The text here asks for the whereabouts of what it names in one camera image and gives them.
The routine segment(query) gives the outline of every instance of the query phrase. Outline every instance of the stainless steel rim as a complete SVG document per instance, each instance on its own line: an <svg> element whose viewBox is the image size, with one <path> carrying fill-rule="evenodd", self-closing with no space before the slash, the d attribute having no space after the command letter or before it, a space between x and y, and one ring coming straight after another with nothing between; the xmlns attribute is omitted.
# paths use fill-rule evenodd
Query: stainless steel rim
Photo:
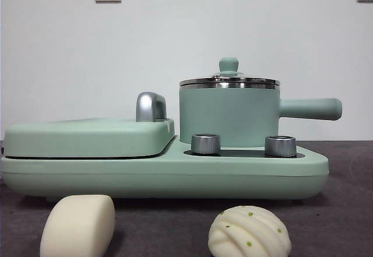
<svg viewBox="0 0 373 257"><path fill-rule="evenodd" d="M280 89L280 86L264 83L245 83L245 82L213 82L186 84L180 86L180 89L204 89L204 88L257 88L257 89Z"/></svg>
<svg viewBox="0 0 373 257"><path fill-rule="evenodd" d="M211 84L213 86L215 83L245 83L245 84L255 84L255 85L274 85L280 86L278 80L264 79L264 78L239 78L239 77L222 77L215 75L211 78L197 78L188 79L180 82L180 86L194 85L194 84Z"/></svg>

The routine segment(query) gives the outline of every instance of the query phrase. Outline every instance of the silver handle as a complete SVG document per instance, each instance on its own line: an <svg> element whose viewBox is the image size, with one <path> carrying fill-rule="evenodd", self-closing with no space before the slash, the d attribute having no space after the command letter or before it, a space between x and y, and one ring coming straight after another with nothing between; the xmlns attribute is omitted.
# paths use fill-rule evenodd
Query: silver handle
<svg viewBox="0 0 373 257"><path fill-rule="evenodd" d="M136 122L155 122L166 119L166 100L154 92L143 92L136 103Z"/></svg>

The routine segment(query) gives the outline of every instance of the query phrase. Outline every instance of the appliance base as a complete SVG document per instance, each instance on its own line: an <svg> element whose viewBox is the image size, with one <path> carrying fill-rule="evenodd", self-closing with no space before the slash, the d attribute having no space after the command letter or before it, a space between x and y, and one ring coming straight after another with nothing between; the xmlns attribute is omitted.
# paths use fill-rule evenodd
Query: appliance base
<svg viewBox="0 0 373 257"><path fill-rule="evenodd" d="M194 156L175 137L163 153L131 159L10 159L2 177L15 191L49 200L112 198L304 199L319 193L328 159L302 147L299 158ZM263 150L247 148L245 150Z"/></svg>

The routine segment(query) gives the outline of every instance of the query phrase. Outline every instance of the silver knob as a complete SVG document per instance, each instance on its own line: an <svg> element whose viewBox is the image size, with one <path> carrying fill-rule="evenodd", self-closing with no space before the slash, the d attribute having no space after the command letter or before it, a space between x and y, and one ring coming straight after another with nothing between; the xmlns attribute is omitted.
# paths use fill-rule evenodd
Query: silver knob
<svg viewBox="0 0 373 257"><path fill-rule="evenodd" d="M295 138L292 136L267 136L265 154L276 157L294 157L297 155Z"/></svg>
<svg viewBox="0 0 373 257"><path fill-rule="evenodd" d="M193 154L220 154L220 136L212 133L192 135Z"/></svg>

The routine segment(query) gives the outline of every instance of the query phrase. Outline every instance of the white wall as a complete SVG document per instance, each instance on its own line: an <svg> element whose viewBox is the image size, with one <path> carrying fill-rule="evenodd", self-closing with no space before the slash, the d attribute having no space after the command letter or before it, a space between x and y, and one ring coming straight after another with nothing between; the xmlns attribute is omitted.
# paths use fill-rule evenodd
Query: white wall
<svg viewBox="0 0 373 257"><path fill-rule="evenodd" d="M340 121L285 119L298 139L373 139L373 3L356 0L2 0L2 135L11 124L134 118L138 93L240 70L281 81L282 98L337 97Z"/></svg>

